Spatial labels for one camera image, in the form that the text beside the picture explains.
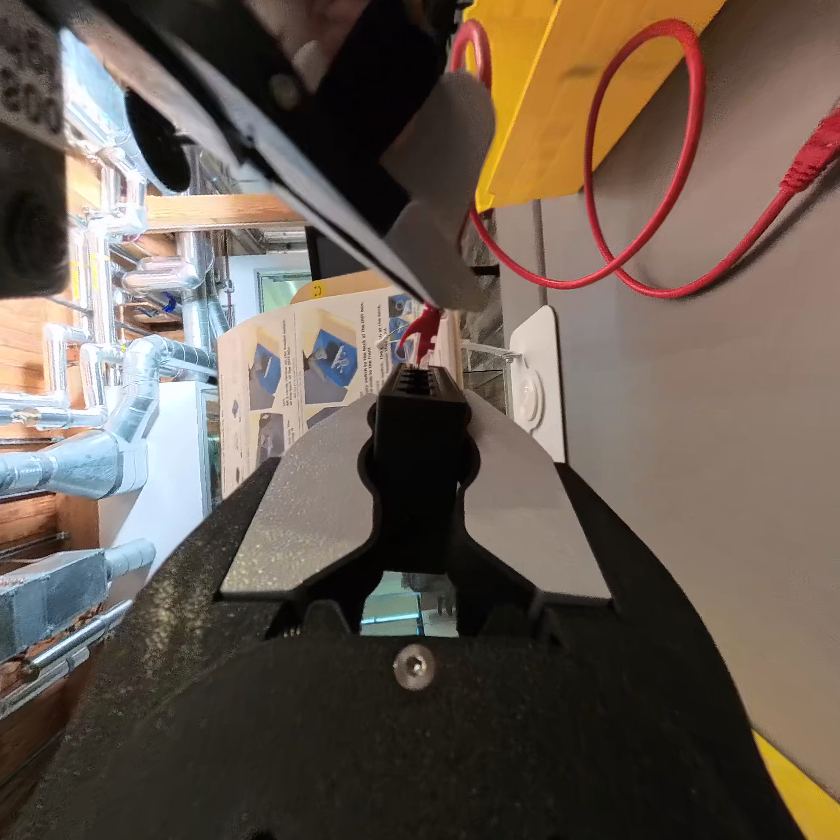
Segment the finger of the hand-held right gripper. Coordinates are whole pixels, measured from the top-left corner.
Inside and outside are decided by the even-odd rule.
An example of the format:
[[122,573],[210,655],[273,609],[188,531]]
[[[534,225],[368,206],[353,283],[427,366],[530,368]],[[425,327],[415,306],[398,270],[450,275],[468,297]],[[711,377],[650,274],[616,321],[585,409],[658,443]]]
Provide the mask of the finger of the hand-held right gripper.
[[437,309],[479,312],[487,294],[437,226],[430,210],[409,202],[385,237],[401,277],[425,302]]

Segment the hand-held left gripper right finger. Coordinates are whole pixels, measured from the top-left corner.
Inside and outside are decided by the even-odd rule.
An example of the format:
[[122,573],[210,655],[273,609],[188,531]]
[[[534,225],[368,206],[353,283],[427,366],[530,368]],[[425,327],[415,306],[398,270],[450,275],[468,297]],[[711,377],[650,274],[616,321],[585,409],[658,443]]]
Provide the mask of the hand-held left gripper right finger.
[[535,627],[547,607],[610,604],[605,582],[551,456],[473,392],[458,463],[448,577],[459,632],[497,610]]

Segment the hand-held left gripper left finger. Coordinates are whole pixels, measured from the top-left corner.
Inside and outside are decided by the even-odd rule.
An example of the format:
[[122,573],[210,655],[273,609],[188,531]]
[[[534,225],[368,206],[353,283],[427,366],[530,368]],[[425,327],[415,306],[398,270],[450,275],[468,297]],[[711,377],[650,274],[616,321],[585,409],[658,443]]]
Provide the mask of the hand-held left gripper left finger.
[[340,604],[358,630],[375,583],[333,577],[374,530],[374,499],[360,456],[371,438],[365,395],[306,432],[281,458],[219,589],[226,601]]

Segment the black network switch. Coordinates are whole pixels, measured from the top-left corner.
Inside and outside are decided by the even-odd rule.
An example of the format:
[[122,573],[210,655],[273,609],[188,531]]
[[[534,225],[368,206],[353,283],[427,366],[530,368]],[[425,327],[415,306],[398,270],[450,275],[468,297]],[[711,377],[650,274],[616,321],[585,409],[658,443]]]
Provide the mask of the black network switch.
[[445,368],[398,364],[374,406],[374,551],[389,571],[444,574],[471,411]]

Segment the yellow plastic bin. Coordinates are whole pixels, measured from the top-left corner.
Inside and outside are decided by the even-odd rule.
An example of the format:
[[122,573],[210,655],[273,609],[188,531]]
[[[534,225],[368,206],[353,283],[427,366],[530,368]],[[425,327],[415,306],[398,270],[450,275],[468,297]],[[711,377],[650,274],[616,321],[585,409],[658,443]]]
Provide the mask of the yellow plastic bin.
[[756,731],[752,735],[776,789],[805,838],[839,839],[839,803]]
[[585,128],[604,69],[625,43],[663,19],[697,34],[723,1],[477,1],[465,10],[490,43],[497,133],[476,208],[577,193]]

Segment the person's right hand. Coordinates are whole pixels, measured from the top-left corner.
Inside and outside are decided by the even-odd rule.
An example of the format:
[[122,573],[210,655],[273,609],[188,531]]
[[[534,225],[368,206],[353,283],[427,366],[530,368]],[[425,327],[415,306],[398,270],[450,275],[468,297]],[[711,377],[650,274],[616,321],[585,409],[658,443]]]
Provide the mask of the person's right hand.
[[368,1],[252,1],[249,7],[314,93]]

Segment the black framed panel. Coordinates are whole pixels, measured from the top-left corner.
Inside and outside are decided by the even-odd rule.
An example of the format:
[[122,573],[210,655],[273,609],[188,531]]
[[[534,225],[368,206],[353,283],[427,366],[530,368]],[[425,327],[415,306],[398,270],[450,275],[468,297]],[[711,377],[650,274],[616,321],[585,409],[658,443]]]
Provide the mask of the black framed panel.
[[304,227],[312,281],[344,277],[369,270],[314,226]]

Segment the printed instruction sheet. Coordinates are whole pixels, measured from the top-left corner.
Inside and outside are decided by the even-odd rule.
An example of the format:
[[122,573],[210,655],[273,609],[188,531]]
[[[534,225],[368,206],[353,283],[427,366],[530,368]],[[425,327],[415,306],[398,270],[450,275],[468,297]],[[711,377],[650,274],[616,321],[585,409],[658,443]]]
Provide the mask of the printed instruction sheet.
[[294,302],[226,332],[217,346],[223,498],[414,361],[418,335],[403,335],[423,310],[381,285]]

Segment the cluster of silver pipes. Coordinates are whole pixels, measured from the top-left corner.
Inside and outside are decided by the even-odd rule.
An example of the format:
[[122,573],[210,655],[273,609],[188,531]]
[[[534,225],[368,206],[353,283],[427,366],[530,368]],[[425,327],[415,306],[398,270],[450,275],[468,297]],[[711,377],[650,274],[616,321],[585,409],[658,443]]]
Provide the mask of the cluster of silver pipes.
[[119,157],[98,154],[99,205],[70,225],[70,279],[91,311],[79,322],[44,322],[40,338],[44,391],[2,392],[2,425],[40,431],[81,429],[38,453],[2,457],[2,495],[46,490],[102,499],[141,489],[149,476],[145,437],[159,407],[161,380],[217,373],[209,341],[189,344],[145,334],[115,339],[112,242],[147,227],[151,180]]

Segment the grey rectangular duct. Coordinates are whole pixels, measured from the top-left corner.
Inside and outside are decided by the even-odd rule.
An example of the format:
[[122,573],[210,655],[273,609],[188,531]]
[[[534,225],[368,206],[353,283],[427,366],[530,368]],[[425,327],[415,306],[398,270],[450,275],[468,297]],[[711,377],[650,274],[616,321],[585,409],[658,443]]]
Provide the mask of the grey rectangular duct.
[[2,574],[2,664],[65,631],[106,599],[114,581],[155,557],[151,541],[136,539],[110,549],[53,553]]

